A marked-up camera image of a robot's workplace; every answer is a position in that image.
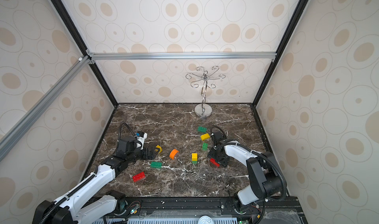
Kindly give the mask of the yellow square lego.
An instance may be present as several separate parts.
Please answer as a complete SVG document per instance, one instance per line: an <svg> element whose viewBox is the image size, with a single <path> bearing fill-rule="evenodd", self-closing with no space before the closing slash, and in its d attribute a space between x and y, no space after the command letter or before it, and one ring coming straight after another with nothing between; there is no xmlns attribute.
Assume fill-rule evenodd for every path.
<svg viewBox="0 0 379 224"><path fill-rule="evenodd" d="M201 140L202 140L202 141L204 141L204 140L207 140L207 139L210 139L210 138L211 138L211 137L210 137L210 135L209 135L208 133L206 133L206 134L203 134L203 135L201 135L200 137L201 137Z"/></svg>
<svg viewBox="0 0 379 224"><path fill-rule="evenodd" d="M197 153L192 153L191 154L191 160L192 161L198 161L198 155L197 155Z"/></svg>
<svg viewBox="0 0 379 224"><path fill-rule="evenodd" d="M162 147L161 147L161 146L157 145L157 146L156 146L156 149L157 149L157 151L158 151L158 154L162 152Z"/></svg>

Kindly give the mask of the yellow square lego back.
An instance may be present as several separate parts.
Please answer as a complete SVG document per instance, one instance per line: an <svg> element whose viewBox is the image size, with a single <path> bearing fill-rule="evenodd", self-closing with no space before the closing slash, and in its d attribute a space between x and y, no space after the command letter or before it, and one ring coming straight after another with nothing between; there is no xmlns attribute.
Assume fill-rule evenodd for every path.
<svg viewBox="0 0 379 224"><path fill-rule="evenodd" d="M204 141L204 140L207 140L207 139L210 139L210 138L211 138L211 137L210 137L210 135L209 135L208 133L206 133L206 134L203 134L203 135L201 135L200 137L201 137L201 140L202 140L202 141Z"/></svg>

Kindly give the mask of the green long lego back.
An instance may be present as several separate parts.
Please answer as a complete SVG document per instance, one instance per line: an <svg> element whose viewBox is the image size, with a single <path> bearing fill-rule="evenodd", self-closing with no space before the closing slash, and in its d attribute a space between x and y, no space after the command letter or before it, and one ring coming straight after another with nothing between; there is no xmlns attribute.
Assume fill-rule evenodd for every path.
<svg viewBox="0 0 379 224"><path fill-rule="evenodd" d="M206 127L199 126L199 127L197 128L197 131L200 132L200 133L205 134L205 133L207 133L207 128L206 128Z"/></svg>

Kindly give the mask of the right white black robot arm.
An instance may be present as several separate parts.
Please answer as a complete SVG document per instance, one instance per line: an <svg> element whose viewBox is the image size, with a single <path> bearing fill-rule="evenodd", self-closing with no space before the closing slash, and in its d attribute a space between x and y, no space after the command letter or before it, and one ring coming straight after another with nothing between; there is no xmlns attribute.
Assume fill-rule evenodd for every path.
<svg viewBox="0 0 379 224"><path fill-rule="evenodd" d="M272 153L251 150L237 140L227 138L220 131L212 132L211 139L213 148L208 157L212 163L227 167L229 160L233 158L247 168L249 185L233 197L237 211L241 212L243 207L256 201L285 199L287 183Z"/></svg>

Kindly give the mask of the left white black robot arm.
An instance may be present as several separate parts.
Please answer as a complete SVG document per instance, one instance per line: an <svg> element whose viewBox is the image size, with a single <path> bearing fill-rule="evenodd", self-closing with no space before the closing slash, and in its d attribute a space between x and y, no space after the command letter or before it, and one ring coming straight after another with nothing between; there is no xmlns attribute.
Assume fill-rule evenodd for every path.
<svg viewBox="0 0 379 224"><path fill-rule="evenodd" d="M106 184L114 180L131 163L153 160L162 151L144 147L147 134L118 139L113 155L108 156L87 178L54 201L43 201L35 210L34 224L90 224L109 213L124 214L127 211L125 195L111 191L99 200L87 202Z"/></svg>

